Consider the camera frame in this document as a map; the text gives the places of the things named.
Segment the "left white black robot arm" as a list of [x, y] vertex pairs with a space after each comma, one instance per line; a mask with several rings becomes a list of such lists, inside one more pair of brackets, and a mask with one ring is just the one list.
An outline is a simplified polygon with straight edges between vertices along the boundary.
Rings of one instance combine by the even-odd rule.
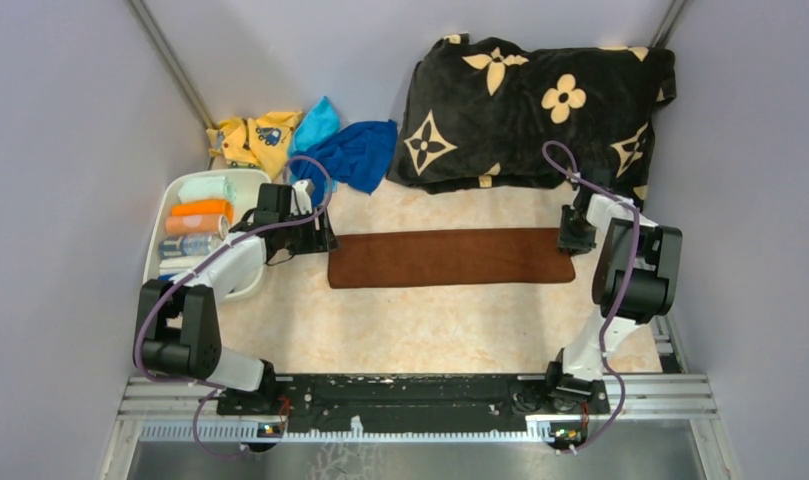
[[213, 252], [169, 280], [143, 284], [133, 349], [141, 372], [153, 381], [188, 380], [241, 391], [243, 404], [257, 414], [277, 406], [280, 388], [273, 365], [223, 345], [218, 306], [281, 251], [297, 256], [337, 248], [326, 214], [330, 189], [321, 187], [319, 204], [312, 200], [316, 190], [309, 180], [262, 184], [256, 206]]

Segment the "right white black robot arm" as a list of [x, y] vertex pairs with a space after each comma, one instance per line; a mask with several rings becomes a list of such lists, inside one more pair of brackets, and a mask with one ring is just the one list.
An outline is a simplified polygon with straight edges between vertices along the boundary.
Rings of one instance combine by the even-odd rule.
[[605, 359], [629, 334], [671, 309], [680, 269], [681, 229], [645, 217], [611, 190], [603, 170], [589, 179], [563, 206], [557, 237], [559, 252], [570, 256], [591, 252], [598, 234], [603, 243], [591, 284], [594, 310], [546, 372], [543, 398], [556, 412], [595, 398]]

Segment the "brown towel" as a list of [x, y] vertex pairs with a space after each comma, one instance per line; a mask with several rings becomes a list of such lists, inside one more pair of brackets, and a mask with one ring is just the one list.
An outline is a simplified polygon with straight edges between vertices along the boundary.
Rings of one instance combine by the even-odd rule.
[[333, 289], [570, 283], [575, 269], [557, 236], [555, 228], [343, 235], [327, 277]]

